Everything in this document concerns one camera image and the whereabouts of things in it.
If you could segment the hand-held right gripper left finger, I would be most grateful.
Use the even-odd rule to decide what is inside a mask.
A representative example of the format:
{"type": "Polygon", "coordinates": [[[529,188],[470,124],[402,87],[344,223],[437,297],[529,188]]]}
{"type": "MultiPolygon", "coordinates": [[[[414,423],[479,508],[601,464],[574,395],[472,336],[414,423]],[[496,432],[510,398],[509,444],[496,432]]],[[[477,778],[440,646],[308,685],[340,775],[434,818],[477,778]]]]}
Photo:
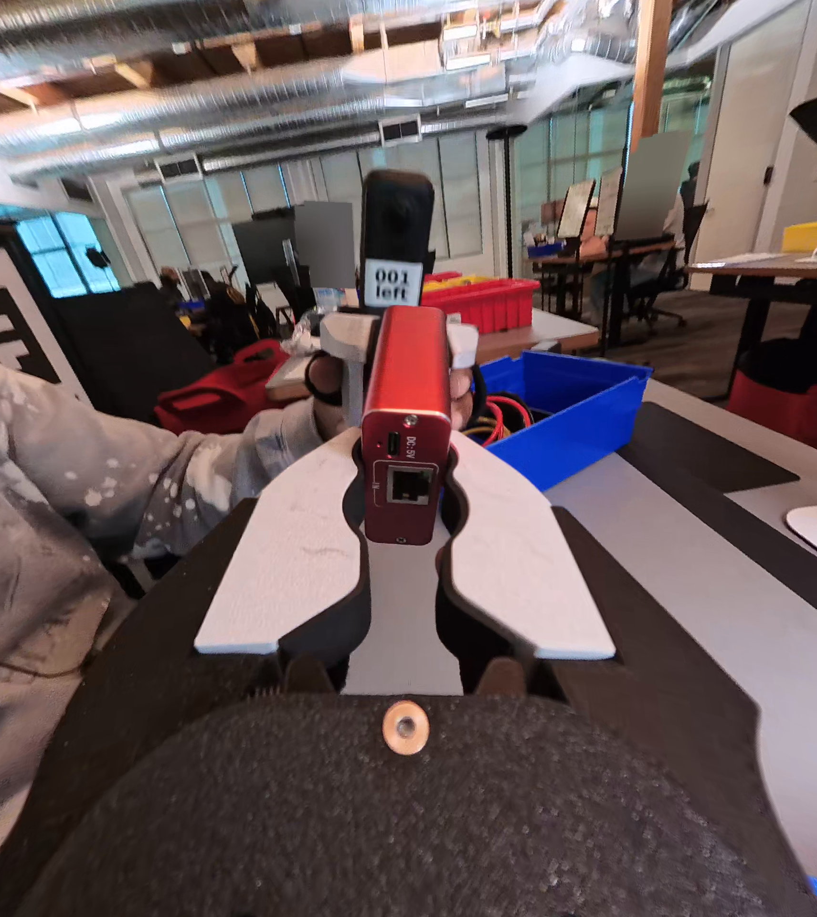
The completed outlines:
{"type": "Polygon", "coordinates": [[[202,655],[349,656],[371,623],[351,427],[258,498],[194,642],[202,655]]]}

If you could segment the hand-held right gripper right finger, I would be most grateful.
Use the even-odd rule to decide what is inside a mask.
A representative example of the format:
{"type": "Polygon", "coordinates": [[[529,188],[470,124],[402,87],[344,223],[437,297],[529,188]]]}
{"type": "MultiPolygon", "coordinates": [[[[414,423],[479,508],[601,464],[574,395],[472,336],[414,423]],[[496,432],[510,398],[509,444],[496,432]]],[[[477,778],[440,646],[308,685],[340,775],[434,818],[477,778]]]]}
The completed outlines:
{"type": "Polygon", "coordinates": [[[449,601],[532,658],[612,659],[615,643],[548,498],[463,434],[449,445],[440,503],[449,601]]]}

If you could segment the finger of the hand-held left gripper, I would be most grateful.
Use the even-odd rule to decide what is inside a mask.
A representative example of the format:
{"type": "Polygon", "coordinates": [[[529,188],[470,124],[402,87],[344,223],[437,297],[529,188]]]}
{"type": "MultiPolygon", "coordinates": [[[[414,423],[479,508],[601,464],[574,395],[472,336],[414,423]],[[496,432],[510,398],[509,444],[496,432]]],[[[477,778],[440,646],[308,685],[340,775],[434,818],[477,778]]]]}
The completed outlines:
{"type": "Polygon", "coordinates": [[[451,371],[471,370],[477,361],[479,330],[469,324],[448,324],[448,367],[451,371]]]}
{"type": "Polygon", "coordinates": [[[322,351],[346,363],[372,363],[381,328],[379,315],[333,312],[319,325],[322,351]]]}

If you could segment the red ethernet switch box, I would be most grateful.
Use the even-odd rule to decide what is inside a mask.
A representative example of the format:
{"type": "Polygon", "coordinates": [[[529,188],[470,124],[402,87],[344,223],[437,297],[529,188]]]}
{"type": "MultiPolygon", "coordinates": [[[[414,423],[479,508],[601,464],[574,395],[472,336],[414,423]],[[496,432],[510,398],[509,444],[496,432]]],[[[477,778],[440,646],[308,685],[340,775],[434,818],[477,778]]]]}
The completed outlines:
{"type": "Polygon", "coordinates": [[[369,541],[424,545],[432,539],[450,453],[449,370],[442,311],[386,311],[361,419],[369,541]]]}

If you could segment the person's left forearm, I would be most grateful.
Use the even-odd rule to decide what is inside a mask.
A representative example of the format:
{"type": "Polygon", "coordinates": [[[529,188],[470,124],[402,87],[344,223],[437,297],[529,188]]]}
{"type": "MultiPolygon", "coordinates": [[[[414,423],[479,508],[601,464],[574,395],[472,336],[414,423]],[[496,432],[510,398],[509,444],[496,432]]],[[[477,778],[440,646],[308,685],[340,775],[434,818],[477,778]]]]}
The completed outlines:
{"type": "Polygon", "coordinates": [[[322,443],[311,399],[240,434],[175,435],[0,364],[0,847],[83,669],[135,607],[107,566],[184,556],[322,443]]]}

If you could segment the person's left hand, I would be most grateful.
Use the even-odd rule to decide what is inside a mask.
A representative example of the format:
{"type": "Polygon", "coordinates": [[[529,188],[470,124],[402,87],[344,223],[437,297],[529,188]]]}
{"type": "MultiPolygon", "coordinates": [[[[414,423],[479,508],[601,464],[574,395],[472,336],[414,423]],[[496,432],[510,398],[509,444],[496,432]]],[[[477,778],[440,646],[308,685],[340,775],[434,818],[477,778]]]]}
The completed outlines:
{"type": "MultiPolygon", "coordinates": [[[[337,358],[321,356],[311,361],[307,379],[316,391],[322,395],[332,396],[338,392],[342,383],[344,364],[337,358]]],[[[473,407],[473,373],[472,369],[454,370],[449,375],[450,422],[456,431],[463,429],[470,421],[473,407]]],[[[349,425],[346,422],[343,408],[323,402],[313,395],[314,417],[323,440],[329,440],[340,434],[349,425]]]]}

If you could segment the red plastic bin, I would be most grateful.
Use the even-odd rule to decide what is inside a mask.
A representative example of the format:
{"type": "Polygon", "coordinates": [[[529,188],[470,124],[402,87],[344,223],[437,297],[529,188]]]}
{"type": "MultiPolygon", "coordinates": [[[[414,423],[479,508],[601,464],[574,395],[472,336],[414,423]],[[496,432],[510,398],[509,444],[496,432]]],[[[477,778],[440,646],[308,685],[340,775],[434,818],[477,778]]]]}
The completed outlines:
{"type": "Polygon", "coordinates": [[[436,308],[449,325],[468,325],[481,334],[532,324],[533,300],[540,289],[529,279],[456,276],[426,282],[421,305],[436,308]]]}
{"type": "Polygon", "coordinates": [[[817,341],[777,338],[746,350],[726,408],[817,449],[817,341]]]}

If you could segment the black monitor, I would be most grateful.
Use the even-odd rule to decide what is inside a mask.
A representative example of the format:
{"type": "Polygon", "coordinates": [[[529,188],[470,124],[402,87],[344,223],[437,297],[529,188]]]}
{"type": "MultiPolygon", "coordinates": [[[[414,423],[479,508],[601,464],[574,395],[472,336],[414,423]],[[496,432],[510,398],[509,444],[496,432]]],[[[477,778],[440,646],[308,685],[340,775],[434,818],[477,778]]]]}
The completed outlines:
{"type": "Polygon", "coordinates": [[[257,212],[247,221],[231,224],[231,231],[252,286],[300,285],[293,207],[257,212]]]}

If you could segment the red bag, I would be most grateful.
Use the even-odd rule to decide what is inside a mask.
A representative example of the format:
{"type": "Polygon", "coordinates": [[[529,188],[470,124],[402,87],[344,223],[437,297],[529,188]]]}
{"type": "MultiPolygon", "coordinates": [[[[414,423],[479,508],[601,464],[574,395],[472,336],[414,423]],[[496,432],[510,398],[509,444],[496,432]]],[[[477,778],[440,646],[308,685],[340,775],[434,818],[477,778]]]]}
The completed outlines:
{"type": "Polygon", "coordinates": [[[288,358],[280,341],[258,341],[195,383],[160,395],[153,414],[177,435],[240,433],[257,414],[286,405],[273,402],[266,386],[288,358]]]}

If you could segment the wooden background desk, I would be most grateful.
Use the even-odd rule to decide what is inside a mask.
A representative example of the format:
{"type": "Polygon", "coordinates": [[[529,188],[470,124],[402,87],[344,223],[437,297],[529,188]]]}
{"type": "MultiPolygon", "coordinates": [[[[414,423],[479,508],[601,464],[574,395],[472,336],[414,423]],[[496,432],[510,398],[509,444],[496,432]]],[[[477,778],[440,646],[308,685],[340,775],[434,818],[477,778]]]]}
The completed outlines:
{"type": "Polygon", "coordinates": [[[735,358],[724,395],[709,402],[727,400],[732,393],[743,355],[763,341],[772,304],[808,307],[800,338],[817,347],[817,257],[799,253],[767,256],[752,254],[690,264],[690,276],[710,277],[710,294],[746,302],[746,311],[735,358]]]}

